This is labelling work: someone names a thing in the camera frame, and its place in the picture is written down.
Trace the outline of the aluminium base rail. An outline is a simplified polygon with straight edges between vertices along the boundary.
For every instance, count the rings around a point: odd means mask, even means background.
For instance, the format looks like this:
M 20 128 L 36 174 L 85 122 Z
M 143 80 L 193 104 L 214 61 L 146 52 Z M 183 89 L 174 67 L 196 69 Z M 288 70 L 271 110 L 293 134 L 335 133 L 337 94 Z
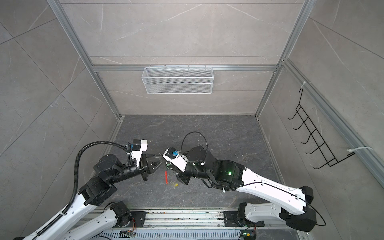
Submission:
M 113 230 L 192 230 L 226 229 L 226 223 L 234 218 L 226 218 L 224 212 L 237 209 L 132 209 L 132 212 L 145 212 L 144 217 L 135 217 L 136 227 L 132 224 L 125 228 L 113 227 Z

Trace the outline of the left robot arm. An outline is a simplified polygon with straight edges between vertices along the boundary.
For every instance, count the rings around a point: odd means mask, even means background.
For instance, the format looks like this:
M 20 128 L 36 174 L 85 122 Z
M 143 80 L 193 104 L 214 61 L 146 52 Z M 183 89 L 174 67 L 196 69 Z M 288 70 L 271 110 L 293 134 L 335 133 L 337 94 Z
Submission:
M 141 175 L 144 180 L 163 164 L 156 156 L 141 155 L 135 169 L 121 163 L 115 155 L 105 155 L 94 166 L 97 175 L 81 188 L 74 184 L 70 202 L 41 228 L 26 236 L 26 240 L 88 240 L 112 227 L 135 225 L 126 204 L 112 203 L 98 217 L 75 228 L 75 224 L 102 205 L 113 195 L 115 183 Z

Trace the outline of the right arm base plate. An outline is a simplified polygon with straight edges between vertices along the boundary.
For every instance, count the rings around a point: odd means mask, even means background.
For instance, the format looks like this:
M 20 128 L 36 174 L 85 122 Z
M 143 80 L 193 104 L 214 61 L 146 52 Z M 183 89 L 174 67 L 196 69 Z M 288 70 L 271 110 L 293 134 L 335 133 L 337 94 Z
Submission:
M 224 211 L 225 227 L 264 227 L 264 221 L 256 223 L 251 222 L 245 218 L 244 215 L 239 214 L 237 211 Z

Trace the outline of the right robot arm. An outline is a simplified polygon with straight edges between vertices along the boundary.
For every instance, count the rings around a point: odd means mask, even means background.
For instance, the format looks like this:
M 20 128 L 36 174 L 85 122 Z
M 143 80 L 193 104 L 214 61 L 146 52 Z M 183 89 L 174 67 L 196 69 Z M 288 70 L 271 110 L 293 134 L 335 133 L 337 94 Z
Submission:
M 311 208 L 313 189 L 293 188 L 262 177 L 239 163 L 218 160 L 201 146 L 183 155 L 168 148 L 163 158 L 177 179 L 188 185 L 192 178 L 200 179 L 207 188 L 222 192 L 237 191 L 267 201 L 266 204 L 241 203 L 236 221 L 239 225 L 284 222 L 288 227 L 310 232 L 317 224 L 317 212 Z

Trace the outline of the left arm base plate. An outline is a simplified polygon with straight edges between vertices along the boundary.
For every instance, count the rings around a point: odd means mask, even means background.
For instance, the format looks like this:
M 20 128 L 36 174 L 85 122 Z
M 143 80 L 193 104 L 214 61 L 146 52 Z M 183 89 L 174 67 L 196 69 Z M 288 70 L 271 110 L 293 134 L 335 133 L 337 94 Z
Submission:
M 130 214 L 124 214 L 122 217 L 118 217 L 117 223 L 114 228 L 143 228 L 147 212 L 145 211 L 134 211 Z

